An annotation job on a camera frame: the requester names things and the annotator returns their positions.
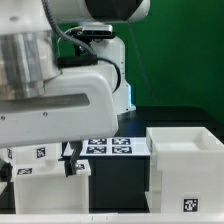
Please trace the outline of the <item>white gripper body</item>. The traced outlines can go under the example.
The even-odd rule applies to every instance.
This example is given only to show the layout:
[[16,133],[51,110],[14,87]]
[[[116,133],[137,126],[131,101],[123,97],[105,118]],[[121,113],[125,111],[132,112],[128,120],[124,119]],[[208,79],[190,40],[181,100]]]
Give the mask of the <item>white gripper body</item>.
[[116,81],[111,64],[64,69],[43,96],[0,101],[0,148],[113,136]]

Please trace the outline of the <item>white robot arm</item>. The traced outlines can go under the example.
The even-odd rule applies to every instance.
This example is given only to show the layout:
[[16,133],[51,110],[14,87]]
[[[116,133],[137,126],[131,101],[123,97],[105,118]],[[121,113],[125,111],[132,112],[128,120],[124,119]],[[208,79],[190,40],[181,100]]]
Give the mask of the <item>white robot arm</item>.
[[150,0],[0,0],[0,148],[111,137],[132,110],[116,23],[144,19]]

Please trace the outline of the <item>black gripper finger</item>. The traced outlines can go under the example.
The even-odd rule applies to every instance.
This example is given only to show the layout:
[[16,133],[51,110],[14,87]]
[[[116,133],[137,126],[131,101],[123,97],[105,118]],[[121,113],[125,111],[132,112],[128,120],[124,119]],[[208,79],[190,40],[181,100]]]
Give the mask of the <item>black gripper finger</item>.
[[70,148],[73,150],[72,155],[67,164],[67,176],[75,175],[78,165],[77,160],[82,151],[83,144],[81,141],[73,141],[69,143]]

